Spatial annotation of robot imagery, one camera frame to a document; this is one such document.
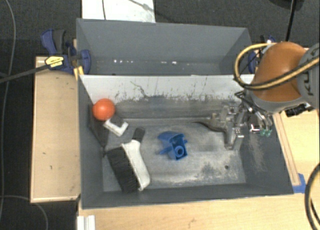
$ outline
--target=scrub brush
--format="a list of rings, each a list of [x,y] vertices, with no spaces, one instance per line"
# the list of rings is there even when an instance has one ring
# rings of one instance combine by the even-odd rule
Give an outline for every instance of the scrub brush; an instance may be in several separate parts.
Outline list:
[[[106,152],[111,168],[122,192],[142,191],[150,183],[150,176],[140,154],[140,143],[145,134],[143,128],[137,128],[129,143]]]

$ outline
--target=wooden table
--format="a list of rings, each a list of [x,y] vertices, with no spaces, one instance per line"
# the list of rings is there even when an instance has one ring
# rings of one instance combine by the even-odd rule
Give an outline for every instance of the wooden table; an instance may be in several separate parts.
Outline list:
[[[42,61],[37,58],[37,66]],[[36,74],[31,202],[74,200],[80,194],[76,97],[73,76],[54,71]],[[319,162],[317,112],[292,118],[281,114],[276,122],[291,180],[297,181],[295,168],[307,180]],[[315,188],[319,190],[319,181]],[[313,199],[320,211],[320,193]],[[79,206],[78,213],[95,215],[97,230],[310,229],[303,194],[90,210]]]

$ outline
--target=dark floor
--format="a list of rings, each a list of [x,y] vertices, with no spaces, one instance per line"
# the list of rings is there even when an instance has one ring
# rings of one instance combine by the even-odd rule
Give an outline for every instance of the dark floor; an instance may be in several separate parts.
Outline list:
[[[76,36],[75,19],[81,16],[81,0],[9,0],[15,14],[17,44],[12,73],[31,69],[41,47],[40,34],[48,28],[67,30]],[[157,22],[246,27],[252,41],[271,34],[283,41],[290,16],[286,0],[154,0]],[[319,42],[320,0],[299,3],[290,40],[303,46]],[[13,38],[9,10],[0,0],[0,72],[7,72]],[[0,85],[0,106],[5,85]],[[5,112],[5,194],[29,196],[31,165],[33,77],[12,81]],[[75,202],[43,205],[49,229],[75,228]],[[45,220],[26,201],[6,199],[0,229],[45,229]]]

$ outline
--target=gray bin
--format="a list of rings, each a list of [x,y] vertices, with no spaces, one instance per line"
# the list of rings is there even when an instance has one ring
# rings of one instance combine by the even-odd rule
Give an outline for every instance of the gray bin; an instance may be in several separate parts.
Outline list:
[[[239,103],[233,61],[250,43],[243,28],[78,20],[78,49],[89,49],[93,62],[78,82],[82,207],[293,193],[275,129],[270,137],[247,131],[240,150],[227,151],[221,133],[193,123]],[[88,124],[90,105],[104,97],[129,128],[122,137],[110,133],[102,148]],[[138,126],[146,130],[140,151],[151,183],[123,194],[103,150],[129,142]],[[157,136],[168,130],[185,135],[186,158],[159,155]]]

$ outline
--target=clamp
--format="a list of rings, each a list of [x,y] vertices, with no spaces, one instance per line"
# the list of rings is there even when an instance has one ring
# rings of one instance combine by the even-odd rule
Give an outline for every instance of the clamp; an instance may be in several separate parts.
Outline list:
[[[50,59],[47,64],[50,70],[60,70],[69,74],[74,74],[74,68],[77,66],[83,67],[83,72],[88,74],[91,67],[91,56],[89,50],[81,50],[77,55],[77,50],[70,43],[64,43],[65,30],[48,29],[41,34],[41,43],[49,52]],[[58,55],[58,59],[53,63],[52,56]]]

